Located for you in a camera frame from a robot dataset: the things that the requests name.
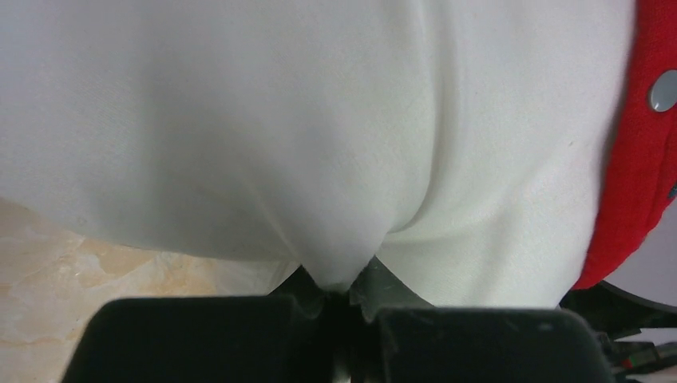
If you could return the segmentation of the red patterned pillowcase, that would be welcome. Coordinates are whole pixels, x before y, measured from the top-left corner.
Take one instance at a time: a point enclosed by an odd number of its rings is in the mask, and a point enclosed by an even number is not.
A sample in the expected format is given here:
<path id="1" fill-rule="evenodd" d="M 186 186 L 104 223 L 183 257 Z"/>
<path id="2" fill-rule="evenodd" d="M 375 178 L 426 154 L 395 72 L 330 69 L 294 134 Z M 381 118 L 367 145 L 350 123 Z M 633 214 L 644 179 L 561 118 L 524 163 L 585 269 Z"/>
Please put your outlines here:
<path id="1" fill-rule="evenodd" d="M 676 69 L 676 3 L 638 1 L 635 36 L 592 240 L 574 289 L 595 286 L 637 251 L 676 196 L 676 107 L 652 92 Z"/>

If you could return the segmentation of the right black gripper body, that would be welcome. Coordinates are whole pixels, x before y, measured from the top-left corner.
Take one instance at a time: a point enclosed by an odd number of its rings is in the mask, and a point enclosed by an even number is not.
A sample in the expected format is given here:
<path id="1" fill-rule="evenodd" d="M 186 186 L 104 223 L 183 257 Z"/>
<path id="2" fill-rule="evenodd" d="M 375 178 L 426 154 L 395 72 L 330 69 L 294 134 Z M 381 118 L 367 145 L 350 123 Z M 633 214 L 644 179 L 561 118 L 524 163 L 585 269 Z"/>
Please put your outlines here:
<path id="1" fill-rule="evenodd" d="M 560 308 L 580 315 L 591 326 L 616 378 L 658 377 L 676 367 L 675 341 L 629 339 L 641 330 L 675 330 L 676 308 L 607 282 L 567 293 Z"/>

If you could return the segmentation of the white pillow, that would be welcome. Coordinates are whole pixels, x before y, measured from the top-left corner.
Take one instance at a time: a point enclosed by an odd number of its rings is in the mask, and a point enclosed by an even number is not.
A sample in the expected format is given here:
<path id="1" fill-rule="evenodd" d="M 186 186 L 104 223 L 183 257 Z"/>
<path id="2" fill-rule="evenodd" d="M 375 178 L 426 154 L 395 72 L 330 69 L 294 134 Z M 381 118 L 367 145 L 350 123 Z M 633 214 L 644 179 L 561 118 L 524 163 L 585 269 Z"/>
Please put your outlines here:
<path id="1" fill-rule="evenodd" d="M 4 1 L 1 195 L 126 246 L 372 258 L 435 306 L 556 306 L 634 1 Z"/>

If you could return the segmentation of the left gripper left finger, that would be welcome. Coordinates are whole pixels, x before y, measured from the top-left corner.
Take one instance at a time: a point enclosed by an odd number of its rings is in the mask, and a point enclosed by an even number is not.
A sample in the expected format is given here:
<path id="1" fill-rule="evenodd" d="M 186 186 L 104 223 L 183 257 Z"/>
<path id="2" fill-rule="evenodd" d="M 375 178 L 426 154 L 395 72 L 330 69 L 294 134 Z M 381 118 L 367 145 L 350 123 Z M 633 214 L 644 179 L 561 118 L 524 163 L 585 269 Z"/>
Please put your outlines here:
<path id="1" fill-rule="evenodd" d="M 304 269 L 263 296 L 121 298 L 89 320 L 65 382 L 326 382 L 335 296 Z"/>

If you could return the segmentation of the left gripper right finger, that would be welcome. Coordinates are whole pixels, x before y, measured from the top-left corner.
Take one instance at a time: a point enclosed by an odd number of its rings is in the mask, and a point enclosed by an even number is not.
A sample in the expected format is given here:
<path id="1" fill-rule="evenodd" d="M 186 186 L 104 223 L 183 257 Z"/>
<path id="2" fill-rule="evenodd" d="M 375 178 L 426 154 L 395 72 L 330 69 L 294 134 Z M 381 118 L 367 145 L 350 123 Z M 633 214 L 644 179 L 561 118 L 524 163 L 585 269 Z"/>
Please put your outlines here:
<path id="1" fill-rule="evenodd" d="M 349 290 L 359 382 L 611 382 L 592 331 L 566 310 L 435 307 L 373 259 Z"/>

